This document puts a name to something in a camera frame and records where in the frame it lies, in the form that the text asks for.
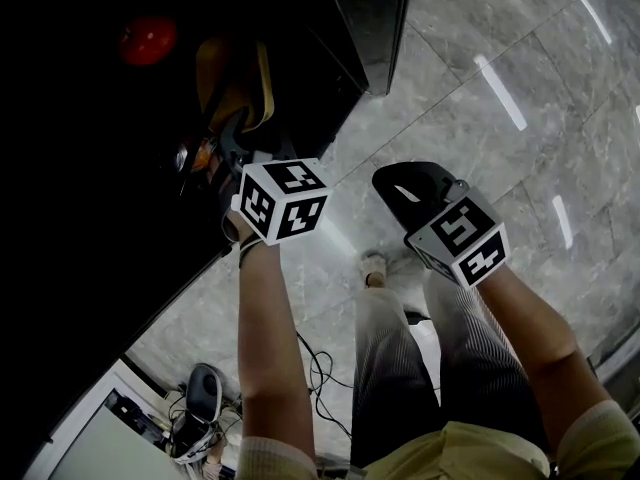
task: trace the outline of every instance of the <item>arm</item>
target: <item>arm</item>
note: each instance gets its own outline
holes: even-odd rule
[[[529,377],[549,443],[609,394],[578,349],[567,322],[508,267],[478,285],[485,304],[511,342]]]
[[[252,230],[230,219],[242,243]],[[311,401],[278,246],[256,245],[242,264],[238,363],[244,436],[281,441],[313,460]]]

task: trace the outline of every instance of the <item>leg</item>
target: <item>leg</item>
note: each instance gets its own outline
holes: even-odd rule
[[[424,290],[442,351],[446,418],[511,432],[547,450],[529,381],[477,290],[466,292],[435,272]]]
[[[402,304],[372,275],[356,297],[351,463],[363,468],[444,424]]]

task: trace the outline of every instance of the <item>black and white marker cube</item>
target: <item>black and white marker cube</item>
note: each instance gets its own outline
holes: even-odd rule
[[[315,158],[248,164],[231,207],[274,245],[314,231],[330,195]]]
[[[466,290],[510,254],[504,222],[473,187],[407,241],[427,267]]]

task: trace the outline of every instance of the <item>slipper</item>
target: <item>slipper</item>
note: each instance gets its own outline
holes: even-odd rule
[[[387,260],[377,251],[365,253],[360,260],[360,272],[364,284],[369,286],[369,275],[373,272],[379,272],[382,277],[387,278]]]

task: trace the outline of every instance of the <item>wristband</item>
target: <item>wristband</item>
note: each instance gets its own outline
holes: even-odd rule
[[[262,243],[262,238],[257,233],[253,233],[249,238],[240,244],[240,259],[238,261],[238,268],[242,268],[242,262],[246,258],[249,251],[256,245]]]

